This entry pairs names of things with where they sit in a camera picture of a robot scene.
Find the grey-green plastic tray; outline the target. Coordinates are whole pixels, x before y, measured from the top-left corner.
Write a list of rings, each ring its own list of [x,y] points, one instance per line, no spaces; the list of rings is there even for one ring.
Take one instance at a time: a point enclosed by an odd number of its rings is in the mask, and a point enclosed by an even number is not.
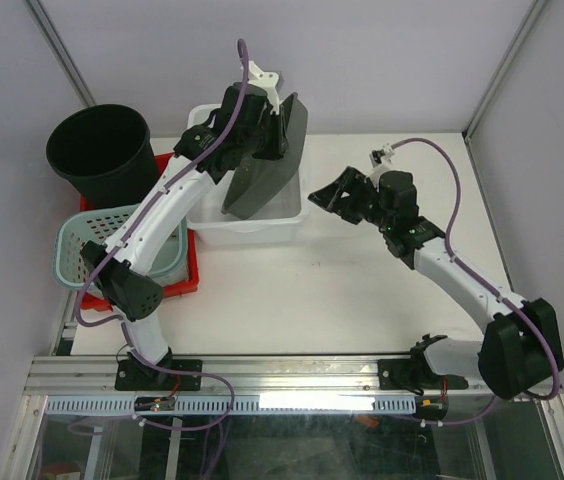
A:
[[[258,214],[294,178],[299,170],[308,126],[308,109],[297,92],[281,104],[287,149],[280,159],[247,156],[235,170],[221,213],[248,220]]]

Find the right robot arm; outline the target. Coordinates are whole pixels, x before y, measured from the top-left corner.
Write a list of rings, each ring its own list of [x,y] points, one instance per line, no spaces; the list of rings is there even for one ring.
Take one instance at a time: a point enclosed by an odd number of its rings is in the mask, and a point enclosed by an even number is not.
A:
[[[492,284],[463,262],[447,235],[420,215],[412,174],[388,171],[372,180],[348,167],[308,199],[348,223],[377,227],[395,258],[440,287],[481,330],[479,341],[424,336],[411,350],[414,383],[431,387],[443,376],[475,378],[509,400],[558,379],[564,357],[555,309],[542,298],[529,301]]]

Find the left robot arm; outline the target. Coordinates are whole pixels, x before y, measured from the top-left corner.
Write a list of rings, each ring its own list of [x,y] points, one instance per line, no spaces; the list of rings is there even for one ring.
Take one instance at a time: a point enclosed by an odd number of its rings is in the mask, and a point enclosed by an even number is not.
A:
[[[230,180],[220,211],[253,219],[293,180],[302,157],[307,110],[298,94],[280,99],[274,87],[229,86],[222,102],[191,125],[150,193],[102,243],[89,241],[81,256],[114,308],[113,319],[138,362],[136,375],[150,388],[171,377],[171,350],[159,325],[163,288],[149,270],[191,209],[223,179]]]

